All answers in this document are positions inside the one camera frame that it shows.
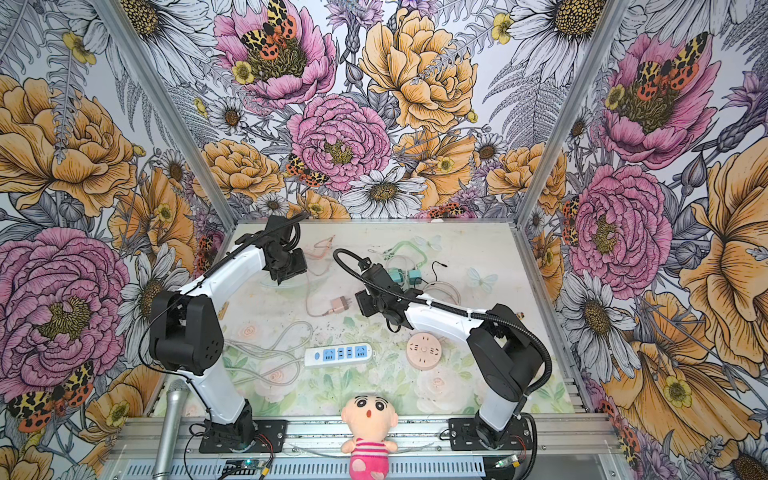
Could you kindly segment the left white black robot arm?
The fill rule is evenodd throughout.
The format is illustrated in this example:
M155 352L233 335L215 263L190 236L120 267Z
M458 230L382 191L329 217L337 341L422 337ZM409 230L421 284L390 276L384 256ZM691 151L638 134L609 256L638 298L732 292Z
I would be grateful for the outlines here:
M216 445L243 450L256 438L252 409L231 381L218 312L251 277L267 272L276 284L307 272L300 222L271 216L265 228L236 240L236 247L178 291L164 290L152 303L148 351L152 360L181 376L206 409L205 433Z

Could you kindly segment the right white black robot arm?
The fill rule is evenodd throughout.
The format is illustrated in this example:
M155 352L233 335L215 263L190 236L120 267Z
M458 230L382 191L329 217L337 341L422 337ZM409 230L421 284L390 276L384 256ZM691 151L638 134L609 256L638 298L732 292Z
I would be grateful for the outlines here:
M380 263L337 248L333 260L364 289L355 294L365 317L382 316L387 328L426 332L468 346L490 389L475 415L476 437L496 450L522 419L529 397L551 378L553 362L545 344L509 307L470 309L435 300L419 289L403 289Z

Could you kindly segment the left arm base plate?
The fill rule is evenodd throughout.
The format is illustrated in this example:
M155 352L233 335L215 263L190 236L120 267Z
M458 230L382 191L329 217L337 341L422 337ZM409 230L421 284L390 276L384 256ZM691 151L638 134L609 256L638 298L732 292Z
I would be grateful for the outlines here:
M287 436L287 420L260 420L217 424L206 422L199 446L202 454L281 453Z

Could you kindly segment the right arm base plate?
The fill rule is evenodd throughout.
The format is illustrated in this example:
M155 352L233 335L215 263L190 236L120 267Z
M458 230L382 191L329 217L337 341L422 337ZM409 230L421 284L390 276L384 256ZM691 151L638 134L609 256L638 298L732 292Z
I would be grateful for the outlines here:
M522 451L533 445L533 428L523 418L512 417L498 432L478 417L448 419L448 438L452 451Z

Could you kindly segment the pink charger plug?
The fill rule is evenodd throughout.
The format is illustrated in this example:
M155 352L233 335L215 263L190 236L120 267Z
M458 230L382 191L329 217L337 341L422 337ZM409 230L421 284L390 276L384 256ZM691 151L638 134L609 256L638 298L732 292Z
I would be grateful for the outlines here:
M348 297L340 296L331 301L329 314L342 313L350 308L351 300Z

